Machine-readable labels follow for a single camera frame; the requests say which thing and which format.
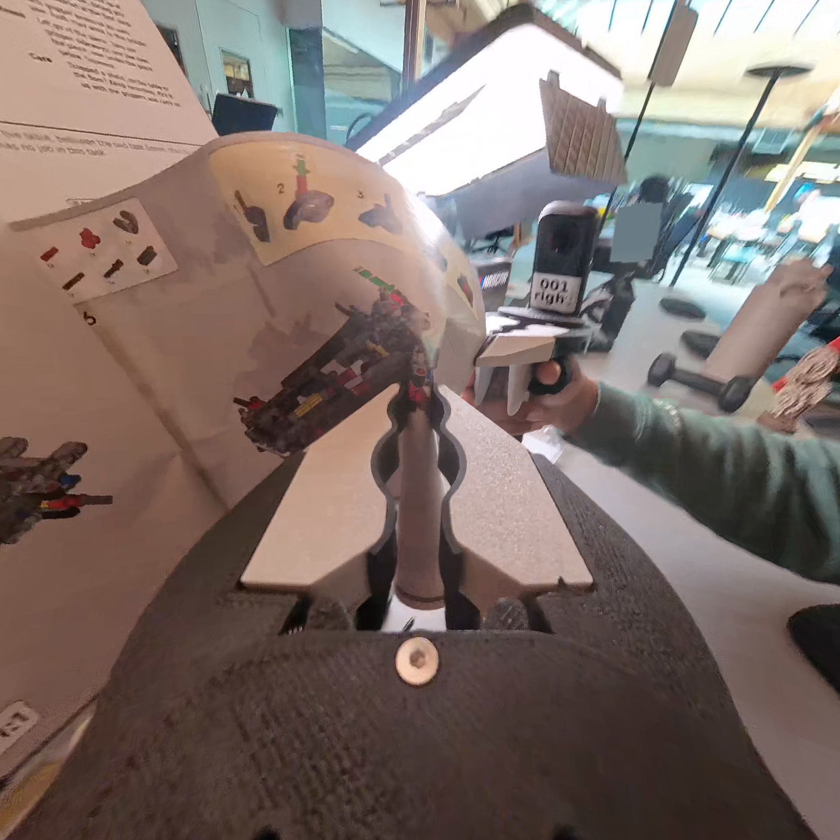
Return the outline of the beige cardboard tube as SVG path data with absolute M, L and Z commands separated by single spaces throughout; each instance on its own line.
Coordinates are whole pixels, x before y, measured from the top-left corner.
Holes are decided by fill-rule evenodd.
M 832 273 L 831 265 L 815 266 L 810 259 L 791 259 L 774 267 L 741 305 L 702 373 L 718 382 L 761 377 L 803 322 L 823 305 Z

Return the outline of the race car lego box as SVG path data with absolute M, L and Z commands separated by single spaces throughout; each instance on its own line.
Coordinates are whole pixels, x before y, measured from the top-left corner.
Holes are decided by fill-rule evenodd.
M 471 256 L 486 314 L 500 308 L 524 308 L 530 302 L 532 268 L 505 256 Z

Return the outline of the black light stand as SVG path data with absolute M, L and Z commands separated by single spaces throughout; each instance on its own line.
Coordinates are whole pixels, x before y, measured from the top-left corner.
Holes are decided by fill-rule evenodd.
M 801 62 L 796 64 L 775 63 L 757 65 L 752 66 L 751 68 L 748 68 L 746 70 L 745 76 L 750 77 L 752 79 L 759 79 L 765 81 L 763 90 L 759 96 L 754 111 L 752 112 L 752 114 L 749 117 L 749 120 L 745 124 L 742 134 L 737 142 L 736 149 L 731 156 L 731 159 L 727 163 L 718 184 L 712 190 L 699 220 L 692 229 L 692 236 L 689 240 L 688 246 L 686 247 L 686 250 L 682 255 L 681 261 L 679 262 L 679 265 L 668 284 L 669 289 L 673 289 L 676 286 L 679 278 L 681 277 L 686 266 L 688 265 L 691 254 L 694 248 L 697 246 L 701 234 L 704 232 L 704 229 L 710 222 L 711 216 L 719 203 L 721 195 L 726 185 L 728 184 L 733 174 L 733 171 L 736 168 L 737 163 L 739 163 L 744 148 L 747 145 L 747 142 L 749 141 L 749 137 L 752 131 L 754 130 L 756 123 L 759 120 L 759 117 L 762 111 L 764 110 L 768 100 L 770 99 L 771 92 L 781 80 L 801 77 L 803 75 L 811 73 L 812 70 L 813 65 L 806 65 Z

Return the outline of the black dumbbell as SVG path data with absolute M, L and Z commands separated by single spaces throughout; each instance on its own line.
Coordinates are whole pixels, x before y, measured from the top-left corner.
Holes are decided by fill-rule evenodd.
M 733 414 L 748 400 L 759 378 L 737 375 L 727 381 L 718 381 L 706 374 L 678 367 L 673 353 L 661 353 L 647 371 L 647 383 L 660 387 L 675 382 L 692 391 L 713 397 L 717 408 L 725 414 Z

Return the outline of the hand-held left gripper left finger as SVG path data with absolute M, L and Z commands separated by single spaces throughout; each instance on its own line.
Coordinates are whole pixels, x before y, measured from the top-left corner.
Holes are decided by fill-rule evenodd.
M 247 592 L 326 597 L 348 608 L 371 595 L 367 554 L 385 530 L 375 447 L 392 429 L 381 394 L 310 446 L 240 583 Z

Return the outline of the lego instruction booklet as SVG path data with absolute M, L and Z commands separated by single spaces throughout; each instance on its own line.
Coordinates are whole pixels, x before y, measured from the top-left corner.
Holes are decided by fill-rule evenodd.
M 108 679 L 182 556 L 424 361 L 459 389 L 475 268 L 377 164 L 229 135 L 2 231 L 2 776 Z

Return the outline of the person's right hand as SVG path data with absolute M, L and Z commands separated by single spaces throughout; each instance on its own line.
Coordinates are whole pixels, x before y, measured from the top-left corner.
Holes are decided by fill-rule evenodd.
M 520 405 L 518 412 L 510 415 L 505 400 L 493 402 L 487 397 L 480 405 L 476 402 L 474 372 L 461 397 L 515 438 L 546 426 L 553 426 L 562 434 L 572 434 L 593 414 L 599 386 L 581 372 L 574 357 L 567 357 L 563 362 L 550 360 L 537 364 L 533 375 L 544 387 L 555 386 L 561 379 L 565 380 L 565 387 L 556 393 L 529 393 L 529 399 Z

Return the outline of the printed paper sheet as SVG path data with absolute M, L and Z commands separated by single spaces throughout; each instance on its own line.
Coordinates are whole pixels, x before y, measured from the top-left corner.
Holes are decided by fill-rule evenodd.
M 1 204 L 97 200 L 217 137 L 141 2 L 1 2 Z

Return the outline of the wooden mechanical model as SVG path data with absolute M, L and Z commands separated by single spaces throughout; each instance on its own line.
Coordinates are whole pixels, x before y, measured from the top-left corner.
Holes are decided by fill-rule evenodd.
M 773 384 L 774 398 L 757 424 L 775 433 L 794 434 L 803 414 L 824 402 L 833 392 L 839 369 L 839 338 L 803 356 Z

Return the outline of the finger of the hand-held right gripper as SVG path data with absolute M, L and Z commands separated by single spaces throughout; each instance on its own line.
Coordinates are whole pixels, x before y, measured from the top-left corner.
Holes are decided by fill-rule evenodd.
M 552 338 L 560 336 L 560 326 L 552 322 L 515 318 L 504 313 L 486 314 L 487 337 Z
M 509 331 L 492 333 L 475 360 L 474 403 L 489 395 L 496 371 L 507 372 L 507 403 L 524 403 L 531 395 L 535 365 L 571 353 L 571 331 Z

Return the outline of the person's right forearm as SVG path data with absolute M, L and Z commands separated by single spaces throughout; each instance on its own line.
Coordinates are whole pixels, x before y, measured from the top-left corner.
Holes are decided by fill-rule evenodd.
M 566 437 L 721 539 L 838 585 L 837 441 L 787 437 L 608 385 Z

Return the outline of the large softbox light panel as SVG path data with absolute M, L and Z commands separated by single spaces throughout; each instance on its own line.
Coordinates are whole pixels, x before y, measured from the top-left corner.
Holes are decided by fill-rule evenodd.
M 620 71 L 528 4 L 469 34 L 346 147 L 455 214 L 465 239 L 627 182 Z

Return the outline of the dark computer monitor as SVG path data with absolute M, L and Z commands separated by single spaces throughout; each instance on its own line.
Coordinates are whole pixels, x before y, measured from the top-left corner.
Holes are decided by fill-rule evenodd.
M 269 132 L 280 110 L 278 106 L 252 98 L 218 92 L 213 102 L 212 124 L 217 135 Z

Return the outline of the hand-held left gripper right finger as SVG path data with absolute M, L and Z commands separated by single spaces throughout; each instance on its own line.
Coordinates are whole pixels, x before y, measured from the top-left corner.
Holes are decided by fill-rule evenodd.
M 525 446 L 446 386 L 433 389 L 428 414 L 430 571 L 444 619 L 479 621 L 504 598 L 591 591 L 593 575 Z

